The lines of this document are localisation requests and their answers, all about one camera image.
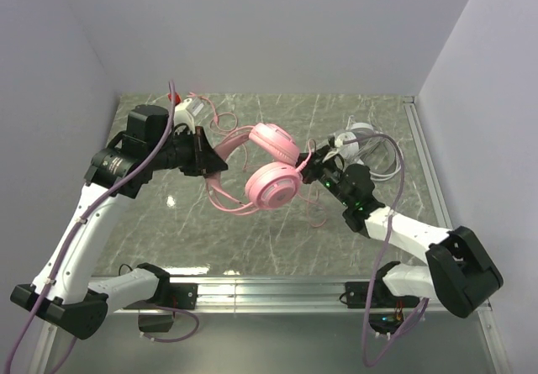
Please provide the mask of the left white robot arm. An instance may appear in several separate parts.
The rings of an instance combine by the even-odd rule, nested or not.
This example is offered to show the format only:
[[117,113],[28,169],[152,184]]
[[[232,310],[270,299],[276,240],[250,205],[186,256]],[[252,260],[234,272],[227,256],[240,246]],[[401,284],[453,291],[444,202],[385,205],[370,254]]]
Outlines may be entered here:
[[227,170],[203,127],[179,127],[157,105],[129,112],[125,130],[92,158],[76,211],[50,261],[32,283],[14,288],[13,303],[79,340],[131,304],[172,306],[170,274],[149,263],[103,282],[90,279],[113,228],[154,172],[207,177]]

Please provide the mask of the white headset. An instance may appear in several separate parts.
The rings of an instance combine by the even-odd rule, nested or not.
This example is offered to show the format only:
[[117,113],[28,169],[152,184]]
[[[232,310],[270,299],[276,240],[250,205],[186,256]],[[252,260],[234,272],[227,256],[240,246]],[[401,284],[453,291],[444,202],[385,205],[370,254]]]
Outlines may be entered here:
[[355,158],[344,160],[346,165],[364,165],[370,169],[372,180],[386,182],[396,177],[401,171],[401,162],[389,139],[382,137],[382,131],[375,125],[358,122],[354,116],[348,118],[344,129],[336,130],[328,137],[328,142],[340,133],[351,131],[356,135],[359,151]]

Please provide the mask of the pink headset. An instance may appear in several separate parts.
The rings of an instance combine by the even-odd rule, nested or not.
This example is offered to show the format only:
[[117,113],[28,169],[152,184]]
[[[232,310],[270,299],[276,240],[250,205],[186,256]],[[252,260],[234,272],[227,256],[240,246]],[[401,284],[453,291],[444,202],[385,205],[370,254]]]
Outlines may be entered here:
[[[215,150],[223,160],[227,160],[238,148],[245,148],[248,142],[254,143],[272,157],[272,162],[259,166],[245,184],[245,203],[222,188],[219,172],[206,178],[208,198],[215,208],[235,216],[247,216],[260,211],[276,210],[294,198],[301,198],[306,203],[306,213],[310,212],[311,206],[315,206],[326,215],[326,209],[319,203],[317,194],[305,197],[300,193],[306,162],[299,160],[299,148],[287,131],[275,124],[263,122],[240,126],[234,113],[219,113],[209,97],[194,92],[190,92],[187,97],[191,102],[198,101],[211,107],[213,118],[209,128],[222,136]],[[231,128],[224,129],[220,126],[222,115],[232,116],[234,124]]]

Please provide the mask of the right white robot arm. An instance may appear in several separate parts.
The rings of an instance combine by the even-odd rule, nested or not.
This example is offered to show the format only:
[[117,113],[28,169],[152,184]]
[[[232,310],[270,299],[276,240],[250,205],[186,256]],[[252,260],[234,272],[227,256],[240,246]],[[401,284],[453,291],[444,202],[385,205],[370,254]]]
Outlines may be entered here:
[[303,183],[319,182],[344,207],[352,232],[394,245],[414,256],[419,266],[392,261],[375,268],[373,284],[359,291],[348,286],[348,305],[358,308],[411,308],[428,298],[459,318],[469,316],[504,284],[504,278],[476,234],[469,228],[439,228],[394,212],[373,195],[367,166],[344,169],[327,161],[329,146],[302,153]]

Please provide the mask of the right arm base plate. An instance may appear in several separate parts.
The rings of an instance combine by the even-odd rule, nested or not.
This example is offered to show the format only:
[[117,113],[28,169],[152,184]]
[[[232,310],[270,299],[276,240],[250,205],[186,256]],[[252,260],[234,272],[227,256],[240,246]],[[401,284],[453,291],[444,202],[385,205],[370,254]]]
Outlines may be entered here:
[[[339,301],[348,308],[365,308],[367,305],[368,282],[346,282]],[[415,296],[392,295],[382,281],[375,281],[371,308],[414,308],[419,304]]]

